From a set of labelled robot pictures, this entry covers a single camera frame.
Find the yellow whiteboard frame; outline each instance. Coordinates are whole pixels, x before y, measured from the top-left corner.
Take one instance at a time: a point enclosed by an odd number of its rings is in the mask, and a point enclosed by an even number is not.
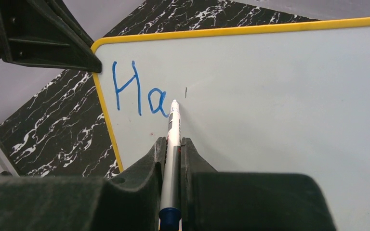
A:
[[[316,21],[305,23],[289,23],[289,24],[271,24],[262,26],[243,26],[243,27],[227,27],[217,29],[204,29],[204,30],[190,30],[190,31],[175,31],[156,34],[142,34],[142,35],[127,35],[106,37],[97,40],[92,45],[92,51],[95,54],[97,49],[104,44],[121,43],[121,42],[139,42],[139,41],[153,41],[165,39],[186,39],[186,38],[199,38],[199,37],[212,37],[212,36],[229,36],[229,35],[246,35],[246,34],[264,34],[264,33],[279,33],[279,32],[292,32],[292,31],[305,31],[305,30],[329,30],[340,28],[352,28],[370,26],[370,17],[368,18],[352,18],[331,21]],[[94,83],[96,85],[98,98],[100,100],[101,109],[104,113],[106,120],[107,130],[110,135],[111,144],[113,146],[114,154],[120,172],[124,171],[117,141],[111,127],[111,120],[107,112],[106,102],[101,90],[100,80],[97,73],[93,73]]]

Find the whiteboard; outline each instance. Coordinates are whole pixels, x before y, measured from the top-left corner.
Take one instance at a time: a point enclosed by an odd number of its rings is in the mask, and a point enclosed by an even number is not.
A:
[[[370,18],[103,38],[92,49],[120,166],[166,136],[176,99],[182,136],[217,170],[307,174],[339,230],[370,230]]]

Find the black plastic bracket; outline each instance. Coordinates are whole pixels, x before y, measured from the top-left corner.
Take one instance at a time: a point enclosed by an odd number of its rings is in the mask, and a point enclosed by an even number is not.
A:
[[[101,72],[93,40],[62,0],[0,0],[0,58],[31,67]]]
[[[111,180],[0,177],[0,231],[157,231],[165,137]]]
[[[216,172],[189,138],[181,147],[184,231],[334,231],[316,182],[302,174]]]

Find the marker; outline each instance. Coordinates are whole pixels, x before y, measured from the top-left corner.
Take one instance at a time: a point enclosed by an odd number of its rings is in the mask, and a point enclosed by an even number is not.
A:
[[[159,219],[161,231],[178,231],[181,220],[179,200],[179,162],[181,150],[181,116],[179,104],[173,100],[168,119],[167,156],[162,180]]]

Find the blue marker cap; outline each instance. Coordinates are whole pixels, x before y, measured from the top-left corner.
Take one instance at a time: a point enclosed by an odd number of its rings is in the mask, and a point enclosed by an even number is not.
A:
[[[159,219],[161,231],[178,231],[181,211],[176,208],[164,208],[159,212]]]

